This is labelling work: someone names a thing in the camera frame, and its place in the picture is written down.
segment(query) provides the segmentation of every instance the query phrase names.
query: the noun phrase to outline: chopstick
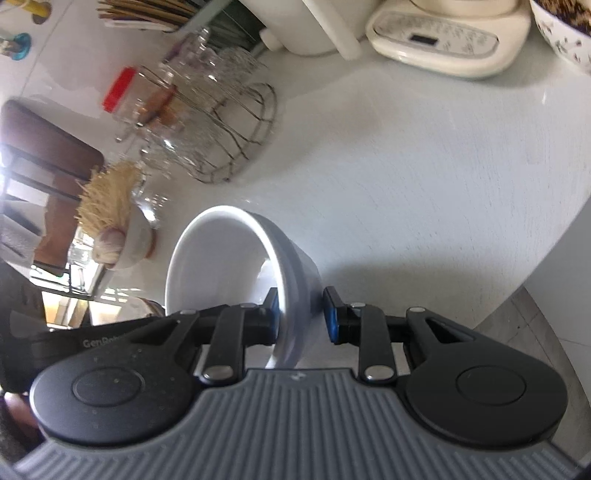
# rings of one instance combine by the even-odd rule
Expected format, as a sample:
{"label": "chopstick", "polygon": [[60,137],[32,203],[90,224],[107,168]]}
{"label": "chopstick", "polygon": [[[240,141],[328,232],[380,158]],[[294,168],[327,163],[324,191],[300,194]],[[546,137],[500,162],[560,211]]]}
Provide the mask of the chopstick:
{"label": "chopstick", "polygon": [[151,7],[139,0],[107,0],[99,1],[99,4],[125,10],[125,13],[137,17],[139,17],[139,14],[142,14],[143,16],[147,16],[148,19],[164,19],[168,22],[179,23],[180,25],[184,25],[191,18],[191,14],[188,12],[184,15],[178,15],[161,8]]}
{"label": "chopstick", "polygon": [[145,15],[139,12],[127,10],[125,8],[97,8],[96,10],[97,12],[104,12],[100,15],[119,15],[120,17],[124,17],[126,19],[135,18],[138,20],[147,20],[153,23],[165,25],[166,27],[171,27],[175,29],[184,25],[184,23],[182,22],[167,21],[162,18],[152,17],[150,15]]}

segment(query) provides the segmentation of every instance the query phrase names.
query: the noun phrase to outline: gray gripper base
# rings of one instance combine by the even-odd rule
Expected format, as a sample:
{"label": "gray gripper base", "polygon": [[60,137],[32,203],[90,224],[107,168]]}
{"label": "gray gripper base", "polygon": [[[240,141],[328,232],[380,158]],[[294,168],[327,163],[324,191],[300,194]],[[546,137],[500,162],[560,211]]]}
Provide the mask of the gray gripper base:
{"label": "gray gripper base", "polygon": [[546,442],[510,452],[447,443],[394,392],[336,369],[251,370],[238,385],[205,391],[147,442],[87,449],[49,440],[17,470],[31,480],[566,480],[579,469]]}

